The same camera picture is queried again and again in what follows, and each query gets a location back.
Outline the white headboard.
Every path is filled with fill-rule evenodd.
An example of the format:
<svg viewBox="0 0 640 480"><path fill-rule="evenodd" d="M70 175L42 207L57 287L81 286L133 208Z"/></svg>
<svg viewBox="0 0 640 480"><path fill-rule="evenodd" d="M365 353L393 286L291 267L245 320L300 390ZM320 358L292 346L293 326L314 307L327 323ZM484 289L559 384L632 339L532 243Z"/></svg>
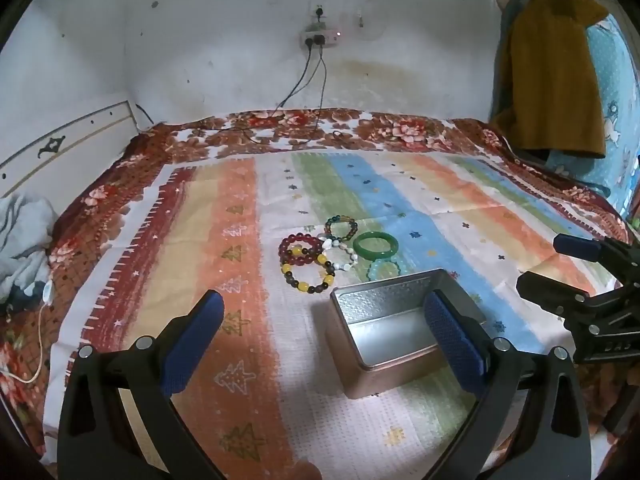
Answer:
<svg viewBox="0 0 640 480"><path fill-rule="evenodd" d="M1 156L1 195L34 193L61 212L122 156L137 134L126 101L74 119L15 154Z"/></svg>

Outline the blue patterned blanket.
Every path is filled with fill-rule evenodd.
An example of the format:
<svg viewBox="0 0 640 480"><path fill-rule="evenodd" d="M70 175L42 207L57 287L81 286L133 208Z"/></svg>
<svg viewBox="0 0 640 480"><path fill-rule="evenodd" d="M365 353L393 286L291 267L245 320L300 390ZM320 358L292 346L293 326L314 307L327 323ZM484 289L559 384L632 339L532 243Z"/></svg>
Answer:
<svg viewBox="0 0 640 480"><path fill-rule="evenodd" d="M586 34L602 104L605 156L553 152L546 167L589 186L626 217L639 183L639 74L614 16L588 27Z"/></svg>

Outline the brown floral bedspread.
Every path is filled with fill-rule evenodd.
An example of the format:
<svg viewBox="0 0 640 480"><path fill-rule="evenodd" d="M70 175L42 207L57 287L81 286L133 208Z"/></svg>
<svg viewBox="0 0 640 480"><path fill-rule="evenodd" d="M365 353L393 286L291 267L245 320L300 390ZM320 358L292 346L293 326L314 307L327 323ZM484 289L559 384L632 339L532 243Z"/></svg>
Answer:
<svg viewBox="0 0 640 480"><path fill-rule="evenodd" d="M1 362L10 376L1 391L24 429L28 447L48 468L44 408L58 333L76 295L125 227L134 204L160 170L169 165L220 162L260 154L297 152L451 153L498 156L520 165L529 174L541 174L559 191L578 186L596 203L611 211L626 228L629 243L634 233L622 217L589 188L550 174L516 159L510 146L493 128L475 119L438 120L416 115L360 112L329 108L323 112L286 110L234 113L183 125L160 125L132 140L126 151L82 191L58 217L48 249L54 297L47 307L12 314L1 324ZM323 228L336 234L363 233L355 219L336 214ZM318 264L294 271L302 282L298 292L317 295L312 286L326 279Z"/></svg>

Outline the silver metal tin box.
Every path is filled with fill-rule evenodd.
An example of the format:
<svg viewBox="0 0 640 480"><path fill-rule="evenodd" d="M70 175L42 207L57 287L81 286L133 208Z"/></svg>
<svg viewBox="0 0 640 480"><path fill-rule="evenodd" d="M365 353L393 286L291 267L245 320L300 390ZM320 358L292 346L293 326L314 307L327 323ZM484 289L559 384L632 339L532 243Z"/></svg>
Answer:
<svg viewBox="0 0 640 480"><path fill-rule="evenodd" d="M471 296L442 269L334 289L326 342L345 396L382 393L445 365L425 318L424 300L432 292L441 292L461 314L486 323Z"/></svg>

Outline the green jade bangle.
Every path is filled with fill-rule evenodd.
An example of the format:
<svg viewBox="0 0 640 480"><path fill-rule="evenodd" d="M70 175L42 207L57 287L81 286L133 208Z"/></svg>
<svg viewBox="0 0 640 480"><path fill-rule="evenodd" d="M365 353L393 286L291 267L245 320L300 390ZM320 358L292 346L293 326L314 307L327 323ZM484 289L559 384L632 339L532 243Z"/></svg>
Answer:
<svg viewBox="0 0 640 480"><path fill-rule="evenodd" d="M386 260L397 254L398 240L393 235L381 231L363 232L352 243L356 254L366 260Z"/></svg>

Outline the grey crumpled cloth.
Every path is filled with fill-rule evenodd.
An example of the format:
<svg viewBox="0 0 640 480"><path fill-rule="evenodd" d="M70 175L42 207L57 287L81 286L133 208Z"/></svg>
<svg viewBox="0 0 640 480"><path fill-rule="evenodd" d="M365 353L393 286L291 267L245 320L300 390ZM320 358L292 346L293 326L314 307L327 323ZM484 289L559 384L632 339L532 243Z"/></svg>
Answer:
<svg viewBox="0 0 640 480"><path fill-rule="evenodd" d="M30 310L50 298L48 249L57 218L43 197L15 192L2 198L2 315Z"/></svg>

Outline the white wall power strip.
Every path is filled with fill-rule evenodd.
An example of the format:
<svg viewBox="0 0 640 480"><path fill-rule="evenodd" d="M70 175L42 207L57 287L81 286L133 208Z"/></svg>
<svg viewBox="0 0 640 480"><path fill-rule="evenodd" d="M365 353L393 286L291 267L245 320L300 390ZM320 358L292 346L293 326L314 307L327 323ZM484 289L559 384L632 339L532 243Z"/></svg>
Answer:
<svg viewBox="0 0 640 480"><path fill-rule="evenodd" d="M299 35L299 41L303 48L333 48L340 41L342 33L335 29L308 30Z"/></svg>

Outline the striped colourful cloth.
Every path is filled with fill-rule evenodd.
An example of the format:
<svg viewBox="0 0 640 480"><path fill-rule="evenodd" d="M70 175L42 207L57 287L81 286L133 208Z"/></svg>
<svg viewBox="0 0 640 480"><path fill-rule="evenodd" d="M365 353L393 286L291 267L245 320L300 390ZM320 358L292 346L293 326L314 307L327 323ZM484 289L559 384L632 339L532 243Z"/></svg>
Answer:
<svg viewBox="0 0 640 480"><path fill-rule="evenodd" d="M336 214L362 232L393 235L399 249L392 264L351 263L331 249L335 286L445 270L480 307L488 332L525 351L570 336L521 300L518 276L534 271L603 292L611 275L558 255L553 237L627 237L589 191L559 191L492 155L318 151L169 165L131 207L64 318L44 408L46 462L55 461L76 349L125 349L215 289L224 322L174 402L228 478L277 477L299 457L329 479L412 479L427 470L471 398L448 370L346 398L326 345L330 296L298 292L281 274L281 240L316 235Z"/></svg>

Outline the mustard brown hanging garment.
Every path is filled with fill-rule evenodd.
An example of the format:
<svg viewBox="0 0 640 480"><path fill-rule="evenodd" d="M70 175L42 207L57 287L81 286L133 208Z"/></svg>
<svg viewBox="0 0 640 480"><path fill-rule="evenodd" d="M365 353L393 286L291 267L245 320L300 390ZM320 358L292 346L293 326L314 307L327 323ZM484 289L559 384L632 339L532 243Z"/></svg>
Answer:
<svg viewBox="0 0 640 480"><path fill-rule="evenodd" d="M598 78L587 29L608 17L596 0L528 0L506 32L491 123L512 148L605 156Z"/></svg>

